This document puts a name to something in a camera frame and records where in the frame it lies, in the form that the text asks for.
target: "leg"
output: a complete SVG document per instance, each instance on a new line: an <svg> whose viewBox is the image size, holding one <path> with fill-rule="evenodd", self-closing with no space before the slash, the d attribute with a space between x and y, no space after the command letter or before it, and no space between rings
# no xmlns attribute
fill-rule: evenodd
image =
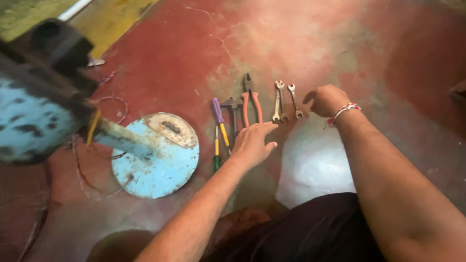
<svg viewBox="0 0 466 262"><path fill-rule="evenodd" d="M299 205L239 235L210 261L384 261L354 193Z"/></svg>

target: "bracelet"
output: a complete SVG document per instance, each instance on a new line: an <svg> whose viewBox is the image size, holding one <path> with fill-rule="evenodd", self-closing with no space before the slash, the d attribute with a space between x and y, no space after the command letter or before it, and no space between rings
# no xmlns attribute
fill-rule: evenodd
<svg viewBox="0 0 466 262"><path fill-rule="evenodd" d="M327 125L329 127L336 127L335 124L333 122L335 122L335 119L337 116L339 116L343 111L346 111L346 110L350 110L350 109L358 109L358 110L361 110L361 107L359 105L357 105L356 103L349 103L345 106L343 106L340 110L338 110L335 115L329 119L327 119Z"/></svg>

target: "purple-handled screwdriver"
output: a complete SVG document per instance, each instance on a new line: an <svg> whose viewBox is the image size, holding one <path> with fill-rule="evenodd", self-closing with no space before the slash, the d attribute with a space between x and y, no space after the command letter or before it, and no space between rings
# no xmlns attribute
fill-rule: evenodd
<svg viewBox="0 0 466 262"><path fill-rule="evenodd" d="M213 108L215 109L215 116L217 119L217 124L220 125L220 130L222 130L222 134L223 134L223 140L225 141L225 145L228 148L228 154L231 154L232 152L230 150L230 142L228 141L228 136L226 135L225 126L223 125L225 120L223 120L223 117L222 117L222 110L220 109L219 100L216 97L214 97L212 99L212 104L213 104Z"/></svg>

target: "screwdriver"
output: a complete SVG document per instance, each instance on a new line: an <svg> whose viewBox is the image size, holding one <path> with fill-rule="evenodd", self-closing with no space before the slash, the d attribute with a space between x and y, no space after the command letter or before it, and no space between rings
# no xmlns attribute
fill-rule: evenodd
<svg viewBox="0 0 466 262"><path fill-rule="evenodd" d="M215 173L220 168L220 161L222 158L219 156L219 126L215 128L215 156L213 157L213 172Z"/></svg>
<svg viewBox="0 0 466 262"><path fill-rule="evenodd" d="M223 140L225 141L225 145L228 148L228 154L231 154L232 152L230 150L230 142L228 141L228 136L226 135L225 126L223 125L225 120L223 120L223 117L222 117L222 109L220 109L219 100L216 97L214 97L212 99L212 104L213 104L213 108L215 109L215 116L217 117L217 124L220 125L220 129L222 130L222 134L223 134Z"/></svg>

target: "pliers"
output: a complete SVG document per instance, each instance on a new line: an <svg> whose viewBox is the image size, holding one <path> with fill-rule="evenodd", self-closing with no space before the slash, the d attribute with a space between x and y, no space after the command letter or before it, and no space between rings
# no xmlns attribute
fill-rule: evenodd
<svg viewBox="0 0 466 262"><path fill-rule="evenodd" d="M259 99L257 96L259 93L254 92L254 84L251 79L251 76L249 73L246 73L243 78L243 87L245 92L242 94L243 96L243 118L244 118L244 126L249 127L249 120L247 118L247 102L249 100L249 92L251 92L251 95L253 97L254 105L256 106L257 109L257 115L259 118L259 123L262 123L262 108L260 107Z"/></svg>

